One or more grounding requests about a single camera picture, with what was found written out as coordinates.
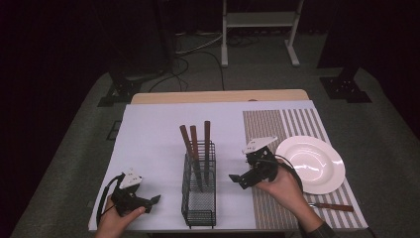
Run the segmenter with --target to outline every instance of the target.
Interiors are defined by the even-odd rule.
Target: wire basket
[[[185,154],[181,212],[189,228],[216,225],[216,153],[212,142],[207,159],[203,141],[198,141],[198,162]]]

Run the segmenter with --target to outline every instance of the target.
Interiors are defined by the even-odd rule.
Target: wooden table edge
[[[298,101],[309,100],[303,89],[190,91],[137,93],[132,104],[236,102],[236,101]]]

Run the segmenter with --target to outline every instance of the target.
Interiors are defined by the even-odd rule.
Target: person's left hand
[[[114,202],[111,200],[111,196],[108,196],[105,210],[109,210],[101,216],[95,238],[120,237],[127,226],[146,211],[146,209],[141,206],[126,216],[121,217],[118,214],[117,209],[112,206],[114,206]]]

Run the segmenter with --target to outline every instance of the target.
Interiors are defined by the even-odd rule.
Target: white metal stand
[[[291,27],[285,46],[293,66],[300,66],[293,48],[297,25],[299,24],[303,1],[299,0],[295,12],[228,13],[227,0],[223,0],[222,66],[228,66],[227,29],[240,27]]]

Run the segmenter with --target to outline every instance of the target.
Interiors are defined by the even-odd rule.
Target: striped placemat
[[[292,136],[312,136],[330,144],[315,108],[244,111],[243,113],[247,144],[253,138],[277,136],[278,140],[268,145],[273,153],[283,140]],[[297,229],[297,221],[288,210],[258,188],[252,187],[252,190],[257,229]],[[315,208],[321,218],[333,228],[368,227],[346,179],[333,192],[323,195],[304,193],[304,196],[308,202],[351,204],[355,207],[355,212]]]

